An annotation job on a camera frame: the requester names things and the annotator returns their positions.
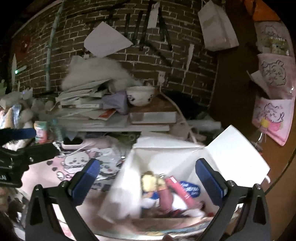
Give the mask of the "pink hanging wall organizer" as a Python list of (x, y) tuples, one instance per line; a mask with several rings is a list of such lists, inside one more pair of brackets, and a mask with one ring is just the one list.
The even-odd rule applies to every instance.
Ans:
[(295, 54), (283, 22), (256, 22), (258, 71), (251, 80), (266, 94), (257, 96), (252, 124), (280, 146), (288, 140), (295, 106)]

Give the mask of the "white storage box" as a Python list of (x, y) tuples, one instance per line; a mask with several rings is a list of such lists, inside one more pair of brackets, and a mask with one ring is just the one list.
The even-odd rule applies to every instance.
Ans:
[(209, 145), (203, 146), (160, 133), (141, 135), (124, 161), (107, 193), (98, 216), (113, 224), (105, 228), (105, 235), (121, 238), (157, 240), (162, 233), (174, 232), (188, 236), (200, 233), (208, 218), (142, 217), (141, 175), (147, 171), (173, 176), (178, 182), (187, 181), (201, 187), (195, 201), (205, 203), (205, 211), (216, 213), (214, 205), (195, 172), (195, 164), (204, 158), (225, 180), (243, 187), (261, 184), (269, 173), (269, 165), (255, 147), (233, 126), (227, 127)]

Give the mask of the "blue cap white jar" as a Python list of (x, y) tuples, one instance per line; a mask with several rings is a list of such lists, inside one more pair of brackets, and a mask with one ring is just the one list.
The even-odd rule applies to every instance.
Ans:
[(143, 192), (140, 206), (143, 209), (151, 209), (159, 207), (159, 195), (156, 191), (154, 192)]

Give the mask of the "stack of books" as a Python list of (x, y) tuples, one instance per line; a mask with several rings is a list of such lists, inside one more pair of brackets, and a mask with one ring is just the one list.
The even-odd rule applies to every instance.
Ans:
[(108, 88), (113, 80), (93, 81), (62, 92), (50, 115), (59, 125), (73, 132), (167, 132), (177, 123), (176, 104), (156, 88), (150, 104), (137, 107), (127, 99), (129, 113), (119, 114), (115, 109), (103, 109), (102, 97), (111, 95)]

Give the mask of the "blue ultra case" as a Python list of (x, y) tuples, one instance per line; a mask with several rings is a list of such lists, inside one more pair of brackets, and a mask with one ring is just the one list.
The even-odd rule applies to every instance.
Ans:
[(181, 181), (180, 185), (192, 198), (197, 198), (201, 194), (201, 187), (197, 184)]

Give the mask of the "white panda bowl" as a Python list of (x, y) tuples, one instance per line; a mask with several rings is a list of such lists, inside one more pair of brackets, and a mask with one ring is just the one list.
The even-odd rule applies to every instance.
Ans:
[(156, 89), (152, 86), (134, 86), (126, 90), (128, 101), (137, 107), (150, 104), (155, 93)]

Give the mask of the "colourful tissue pack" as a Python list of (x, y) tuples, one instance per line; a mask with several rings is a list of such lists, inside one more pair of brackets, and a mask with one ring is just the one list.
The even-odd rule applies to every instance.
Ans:
[(44, 144), (48, 141), (48, 127), (46, 121), (36, 121), (34, 123), (36, 131), (35, 140), (39, 144)]

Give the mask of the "green tall water bottle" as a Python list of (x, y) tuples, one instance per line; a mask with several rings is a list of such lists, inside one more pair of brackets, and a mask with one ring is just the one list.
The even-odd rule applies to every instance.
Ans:
[(61, 144), (63, 142), (63, 130), (62, 127), (58, 124), (58, 120), (53, 118), (50, 121), (50, 130), (53, 134), (55, 142)]

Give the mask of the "yellow plush dog toy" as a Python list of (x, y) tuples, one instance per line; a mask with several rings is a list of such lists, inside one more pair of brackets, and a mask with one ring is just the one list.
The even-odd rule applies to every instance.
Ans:
[(166, 187), (165, 175), (155, 174), (152, 171), (143, 173), (140, 182), (143, 192), (155, 192)]

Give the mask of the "pink rectangular box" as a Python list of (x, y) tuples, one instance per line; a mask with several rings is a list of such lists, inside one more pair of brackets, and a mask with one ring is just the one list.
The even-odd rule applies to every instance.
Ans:
[(159, 209), (162, 213), (169, 213), (173, 204), (173, 195), (168, 188), (158, 189)]

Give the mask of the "white plush toy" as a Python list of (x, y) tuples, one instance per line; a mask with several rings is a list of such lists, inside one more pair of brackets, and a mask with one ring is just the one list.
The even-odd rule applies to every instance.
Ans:
[(19, 92), (1, 98), (1, 129), (33, 128), (34, 113)]

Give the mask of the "pink printed desk mat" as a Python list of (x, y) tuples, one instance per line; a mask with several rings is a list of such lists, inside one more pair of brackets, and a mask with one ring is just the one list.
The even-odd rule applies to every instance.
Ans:
[(109, 191), (132, 148), (132, 143), (122, 137), (111, 136), (84, 140), (91, 141), (92, 144), (79, 150), (64, 150), (60, 146), (61, 153), (55, 158), (31, 165), (22, 177), (23, 185), (19, 189), (22, 194), (29, 197), (38, 184), (47, 188), (71, 180), (90, 159), (100, 161), (100, 172), (91, 189)]

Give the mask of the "pink hair brush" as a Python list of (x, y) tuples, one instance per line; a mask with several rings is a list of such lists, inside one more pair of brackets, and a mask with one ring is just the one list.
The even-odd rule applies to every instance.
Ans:
[(84, 149), (92, 144), (91, 141), (84, 140), (82, 138), (75, 137), (70, 140), (69, 138), (64, 138), (62, 142), (62, 148), (64, 150), (79, 150)]

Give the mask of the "red white fluffy hat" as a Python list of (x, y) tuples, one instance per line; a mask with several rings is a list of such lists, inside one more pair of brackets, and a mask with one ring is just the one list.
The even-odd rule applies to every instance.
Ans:
[(204, 211), (205, 203), (203, 201), (195, 202), (193, 207), (189, 207), (181, 197), (173, 194), (173, 202), (171, 205), (171, 217), (198, 217), (204, 218), (206, 213)]

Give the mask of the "purple cloth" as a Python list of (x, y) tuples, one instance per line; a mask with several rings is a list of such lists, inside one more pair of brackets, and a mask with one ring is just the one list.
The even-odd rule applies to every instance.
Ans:
[(102, 108), (115, 109), (119, 114), (127, 115), (129, 113), (129, 107), (126, 91), (121, 90), (114, 94), (102, 97)]

